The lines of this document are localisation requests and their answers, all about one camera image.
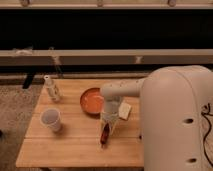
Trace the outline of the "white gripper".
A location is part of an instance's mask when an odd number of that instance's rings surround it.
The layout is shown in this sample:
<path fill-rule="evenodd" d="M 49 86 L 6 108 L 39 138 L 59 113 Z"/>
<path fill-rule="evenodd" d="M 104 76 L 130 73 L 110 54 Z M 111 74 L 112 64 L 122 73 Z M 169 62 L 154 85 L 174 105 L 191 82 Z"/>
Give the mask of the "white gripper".
<path fill-rule="evenodd" d="M 104 100 L 103 109 L 101 111 L 101 134 L 104 126 L 109 123 L 110 136 L 113 135 L 118 122 L 119 107 L 122 103 L 122 98 L 116 97 L 114 99 Z"/>

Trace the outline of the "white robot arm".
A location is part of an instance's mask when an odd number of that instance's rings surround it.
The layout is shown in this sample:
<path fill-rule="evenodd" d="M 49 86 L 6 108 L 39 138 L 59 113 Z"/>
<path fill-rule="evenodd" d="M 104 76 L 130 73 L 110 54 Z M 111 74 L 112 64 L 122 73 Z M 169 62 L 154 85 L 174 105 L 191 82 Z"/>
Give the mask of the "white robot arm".
<path fill-rule="evenodd" d="M 202 114 L 211 111 L 213 71 L 173 66 L 146 78 L 101 87 L 101 119 L 113 123 L 124 97 L 140 99 L 144 171 L 206 171 Z"/>

